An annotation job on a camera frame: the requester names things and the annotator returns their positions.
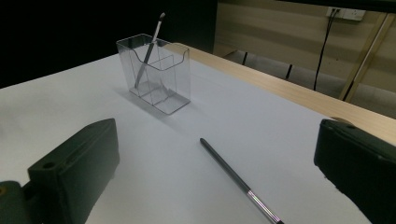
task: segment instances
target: power outlet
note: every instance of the power outlet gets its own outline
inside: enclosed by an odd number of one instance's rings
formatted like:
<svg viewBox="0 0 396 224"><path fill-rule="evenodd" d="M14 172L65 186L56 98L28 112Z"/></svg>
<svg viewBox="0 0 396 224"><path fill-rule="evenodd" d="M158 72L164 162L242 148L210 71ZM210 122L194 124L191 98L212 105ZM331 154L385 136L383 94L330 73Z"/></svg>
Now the power outlet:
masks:
<svg viewBox="0 0 396 224"><path fill-rule="evenodd" d="M335 14L335 18L341 18L341 19L344 18L346 8L341 8L341 7L328 7L326 16L330 17L334 10L338 10L338 12Z"/></svg>
<svg viewBox="0 0 396 224"><path fill-rule="evenodd" d="M364 10L346 8L343 19L352 20L352 21L361 21L363 19L365 12L366 11Z"/></svg>

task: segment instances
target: white tabletop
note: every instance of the white tabletop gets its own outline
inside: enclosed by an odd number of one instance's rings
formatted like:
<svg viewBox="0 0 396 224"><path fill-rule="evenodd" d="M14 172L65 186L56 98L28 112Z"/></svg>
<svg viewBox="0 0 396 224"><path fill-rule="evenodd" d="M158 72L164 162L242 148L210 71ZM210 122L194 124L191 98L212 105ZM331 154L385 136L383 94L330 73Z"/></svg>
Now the white tabletop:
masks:
<svg viewBox="0 0 396 224"><path fill-rule="evenodd" d="M128 92L120 58L0 90L0 181L114 118L120 165L87 223L270 223L203 137L286 223L369 223L313 163L325 116L191 60L191 102L167 116Z"/></svg>

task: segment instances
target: pen on table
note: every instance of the pen on table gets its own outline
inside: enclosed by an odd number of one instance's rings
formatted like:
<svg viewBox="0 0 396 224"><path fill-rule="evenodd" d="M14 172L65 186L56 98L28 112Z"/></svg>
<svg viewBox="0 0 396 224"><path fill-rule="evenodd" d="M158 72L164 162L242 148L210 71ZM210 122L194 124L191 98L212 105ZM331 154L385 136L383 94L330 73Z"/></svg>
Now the pen on table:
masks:
<svg viewBox="0 0 396 224"><path fill-rule="evenodd" d="M158 19L157 28L155 29L154 36L152 37L151 43L148 46L148 52L146 53L146 57L142 66L137 73L136 82L134 83L134 87L137 88L139 86L140 78L143 76L143 71L145 70L146 64L149 62L149 56L154 48L155 41L157 40L157 35L160 32L161 23L163 22L163 17L165 17L165 13L162 13L160 18Z"/></svg>
<svg viewBox="0 0 396 224"><path fill-rule="evenodd" d="M241 177L231 168L228 163L210 146L204 138L200 139L201 144L206 148L210 155L221 165L221 167L233 178L235 183L246 193L251 201L253 201L259 209L267 215L269 219L275 224L284 224L279 217L277 217L260 199L257 197L251 188L242 180Z"/></svg>

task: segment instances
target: pen holder compartment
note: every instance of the pen holder compartment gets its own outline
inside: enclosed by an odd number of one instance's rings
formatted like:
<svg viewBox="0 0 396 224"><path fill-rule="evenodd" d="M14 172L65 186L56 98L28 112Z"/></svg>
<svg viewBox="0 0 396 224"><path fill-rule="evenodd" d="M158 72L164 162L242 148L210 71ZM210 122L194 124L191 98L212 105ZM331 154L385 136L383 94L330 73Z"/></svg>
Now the pen holder compartment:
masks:
<svg viewBox="0 0 396 224"><path fill-rule="evenodd" d="M129 91L165 114L172 114L190 102L191 72L189 49L135 35L117 41L122 69Z"/></svg>

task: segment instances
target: black cable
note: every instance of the black cable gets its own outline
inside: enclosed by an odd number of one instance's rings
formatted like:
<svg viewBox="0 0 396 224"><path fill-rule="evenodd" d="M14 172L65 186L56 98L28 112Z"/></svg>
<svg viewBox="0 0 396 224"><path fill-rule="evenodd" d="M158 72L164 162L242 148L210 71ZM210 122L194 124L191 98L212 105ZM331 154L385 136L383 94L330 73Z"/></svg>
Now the black cable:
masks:
<svg viewBox="0 0 396 224"><path fill-rule="evenodd" d="M326 42L327 42L327 38L329 37L330 29L332 28L332 22L334 21L335 15L337 15L338 11L339 11L339 9L334 9L334 8L332 9L332 13L330 14L329 21L327 23L326 36L324 38L323 47L322 47L322 50L321 50L321 53L320 53L320 57L319 57L318 69L317 69L317 73L315 75L314 91L317 90L318 74L319 74L321 61L322 61L322 58L323 58L324 47L326 46Z"/></svg>

